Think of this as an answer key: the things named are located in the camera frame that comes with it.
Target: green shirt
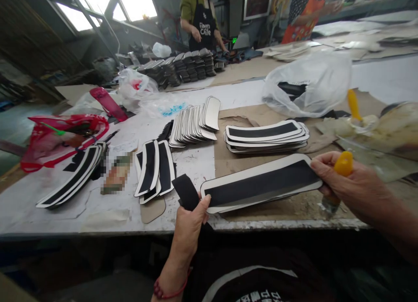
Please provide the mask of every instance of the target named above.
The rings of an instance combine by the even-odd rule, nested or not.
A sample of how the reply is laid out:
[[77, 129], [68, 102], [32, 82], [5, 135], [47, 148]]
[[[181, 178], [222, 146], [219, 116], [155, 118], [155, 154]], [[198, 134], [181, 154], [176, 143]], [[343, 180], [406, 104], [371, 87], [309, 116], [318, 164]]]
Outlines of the green shirt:
[[[205, 1], [199, 0], [199, 3], [204, 5]], [[182, 19], [188, 21], [190, 24], [193, 24], [193, 19], [195, 17], [195, 10], [196, 10], [196, 0], [182, 0], [182, 3], [180, 4], [180, 11], [182, 12]], [[218, 21], [216, 20], [216, 15], [214, 13], [214, 8], [212, 9], [212, 15], [213, 15], [213, 18], [215, 19], [216, 29], [219, 30]]]

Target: red plastic bag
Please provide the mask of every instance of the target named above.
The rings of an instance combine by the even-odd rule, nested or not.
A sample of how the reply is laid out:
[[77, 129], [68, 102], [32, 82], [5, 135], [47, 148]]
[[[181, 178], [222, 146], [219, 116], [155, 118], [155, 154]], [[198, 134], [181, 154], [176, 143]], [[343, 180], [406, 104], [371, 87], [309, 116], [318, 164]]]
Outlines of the red plastic bag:
[[[47, 128], [44, 122], [58, 130], [68, 130], [69, 128], [89, 123], [90, 128], [98, 130], [94, 135], [100, 139], [108, 130], [109, 122], [100, 115], [71, 115], [71, 116], [34, 116], [30, 120], [35, 122], [34, 129], [30, 136], [30, 145], [20, 161], [21, 168], [27, 172], [38, 171], [42, 167], [53, 168], [60, 161], [73, 156], [77, 151], [72, 147], [65, 147], [54, 131]], [[94, 144], [95, 139], [86, 139], [79, 149], [86, 149]]]

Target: person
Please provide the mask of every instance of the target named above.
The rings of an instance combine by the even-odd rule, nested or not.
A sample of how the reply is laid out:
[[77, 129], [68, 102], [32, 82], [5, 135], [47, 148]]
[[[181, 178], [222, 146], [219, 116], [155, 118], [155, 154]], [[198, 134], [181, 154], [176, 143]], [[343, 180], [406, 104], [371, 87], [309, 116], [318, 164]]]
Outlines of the person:
[[325, 3], [325, 0], [292, 0], [282, 44], [309, 39], [320, 17], [337, 14], [342, 7], [339, 1]]
[[[348, 177], [333, 166], [339, 152], [315, 157], [311, 168], [324, 181], [319, 191], [334, 193], [363, 222], [380, 231], [411, 263], [418, 265], [418, 219], [396, 198], [377, 174], [361, 163], [353, 163]], [[208, 220], [211, 197], [201, 199], [194, 211], [180, 207], [167, 262], [155, 285], [157, 295], [181, 301], [189, 266], [197, 251], [201, 224]], [[224, 251], [195, 262], [189, 285], [192, 301], [335, 301], [313, 264], [300, 251], [249, 249], [250, 252]], [[152, 302], [159, 301], [156, 294]]]
[[216, 50], [216, 44], [227, 51], [222, 42], [216, 21], [215, 7], [211, 0], [182, 0], [180, 5], [181, 26], [190, 34], [190, 51]]

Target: workbench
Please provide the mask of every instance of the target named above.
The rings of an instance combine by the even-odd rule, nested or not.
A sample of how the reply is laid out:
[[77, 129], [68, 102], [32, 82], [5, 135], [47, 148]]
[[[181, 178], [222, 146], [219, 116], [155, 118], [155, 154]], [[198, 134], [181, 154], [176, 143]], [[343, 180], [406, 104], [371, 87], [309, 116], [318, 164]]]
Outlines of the workbench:
[[[265, 76], [273, 69], [273, 63], [280, 65], [277, 61], [258, 57], [237, 65], [237, 68], [245, 69], [246, 74], [251, 74], [253, 70], [259, 77], [260, 70], [269, 69], [265, 70]], [[351, 87], [368, 91], [387, 104], [405, 100], [418, 102], [417, 65], [417, 55], [360, 62], [353, 65]], [[227, 76], [228, 72], [227, 68], [223, 76]], [[228, 78], [229, 82], [238, 80], [239, 78]], [[216, 83], [216, 86], [173, 94], [190, 105], [202, 104], [207, 96], [212, 95], [221, 101], [223, 110], [262, 104], [263, 84], [263, 79], [255, 78], [236, 84]], [[132, 143], [141, 146], [142, 143], [155, 139], [172, 119], [152, 119], [147, 114], [140, 113], [125, 122], [111, 124], [109, 134], [120, 129], [111, 140], [112, 155], [122, 155]], [[174, 150], [172, 157], [177, 164], [177, 175], [186, 173], [197, 189], [205, 180], [215, 177], [213, 143]], [[104, 181], [102, 177], [87, 183], [68, 205], [54, 211], [35, 208], [38, 200], [65, 181], [66, 172], [62, 170], [70, 160], [59, 163], [54, 169], [43, 168], [28, 174], [0, 194], [0, 237], [166, 234], [174, 231], [176, 210], [179, 206], [179, 197], [175, 190], [164, 196], [164, 214], [149, 224], [142, 223], [138, 198], [133, 196], [137, 186], [135, 166], [131, 168], [125, 189], [119, 194], [101, 195], [100, 186]], [[96, 219], [100, 218], [99, 222], [91, 222], [93, 214]], [[216, 231], [366, 227], [366, 224], [357, 219], [228, 222], [218, 214], [210, 216], [209, 223]]]

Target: red string bracelet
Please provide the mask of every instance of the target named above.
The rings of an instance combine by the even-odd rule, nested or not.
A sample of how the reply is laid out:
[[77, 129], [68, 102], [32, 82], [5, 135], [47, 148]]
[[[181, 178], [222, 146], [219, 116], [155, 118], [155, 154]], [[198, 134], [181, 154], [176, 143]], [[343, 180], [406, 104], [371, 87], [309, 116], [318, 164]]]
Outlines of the red string bracelet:
[[176, 296], [178, 296], [180, 293], [183, 292], [184, 288], [186, 287], [187, 284], [187, 279], [189, 278], [191, 269], [189, 268], [189, 271], [187, 272], [187, 277], [186, 277], [186, 281], [184, 282], [184, 285], [182, 286], [182, 288], [180, 290], [178, 290], [177, 292], [171, 294], [171, 295], [165, 295], [161, 288], [160, 288], [160, 284], [159, 284], [159, 280], [160, 278], [158, 277], [158, 279], [155, 281], [154, 284], [154, 294], [157, 297], [158, 300], [167, 300], [167, 299], [171, 299], [174, 298]]

